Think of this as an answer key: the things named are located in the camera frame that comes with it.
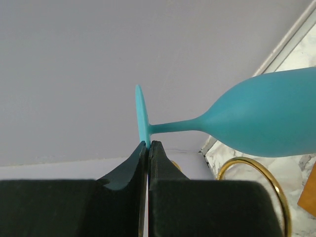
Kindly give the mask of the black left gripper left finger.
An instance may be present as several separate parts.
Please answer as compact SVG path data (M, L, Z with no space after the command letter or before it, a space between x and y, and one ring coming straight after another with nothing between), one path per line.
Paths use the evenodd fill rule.
M141 237L147 157L141 142L97 180L2 180L1 236Z

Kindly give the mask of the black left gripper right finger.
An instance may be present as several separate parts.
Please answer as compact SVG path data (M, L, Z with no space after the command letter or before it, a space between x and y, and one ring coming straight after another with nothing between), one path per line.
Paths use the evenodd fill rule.
M279 237L266 189L253 181L191 180L151 143L149 236Z

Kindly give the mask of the blue plastic goblet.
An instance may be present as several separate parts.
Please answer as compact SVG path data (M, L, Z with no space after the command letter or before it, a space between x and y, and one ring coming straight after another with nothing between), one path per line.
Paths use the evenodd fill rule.
M201 131L239 152L288 157L316 151L315 67L261 74L225 92L201 116L151 125L144 95L135 88L140 141L158 133Z

